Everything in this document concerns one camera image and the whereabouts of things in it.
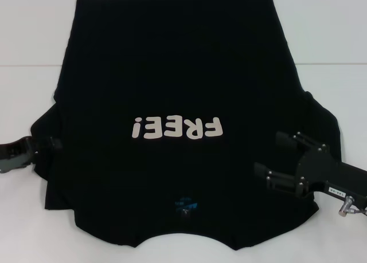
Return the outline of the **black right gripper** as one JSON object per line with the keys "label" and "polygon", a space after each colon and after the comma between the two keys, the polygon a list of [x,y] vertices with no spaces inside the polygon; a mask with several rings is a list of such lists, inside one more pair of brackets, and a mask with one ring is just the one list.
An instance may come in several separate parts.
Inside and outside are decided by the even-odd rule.
{"label": "black right gripper", "polygon": [[[278,147],[305,153],[299,161],[299,176],[308,183],[309,192],[323,192],[344,201],[353,198],[355,207],[366,207],[366,171],[335,160],[327,152],[327,145],[301,132],[288,134],[278,131],[275,135]],[[266,181],[270,190],[303,196],[306,185],[293,175],[276,172],[255,162],[254,173]]]}

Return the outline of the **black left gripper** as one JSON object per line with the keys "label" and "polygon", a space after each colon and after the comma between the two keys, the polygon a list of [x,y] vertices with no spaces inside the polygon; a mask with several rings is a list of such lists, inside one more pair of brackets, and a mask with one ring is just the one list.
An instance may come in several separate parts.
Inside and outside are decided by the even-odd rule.
{"label": "black left gripper", "polygon": [[48,136],[35,140],[26,136],[12,143],[1,144],[1,173],[25,168],[35,162],[36,153],[51,153],[62,150],[60,139]]}

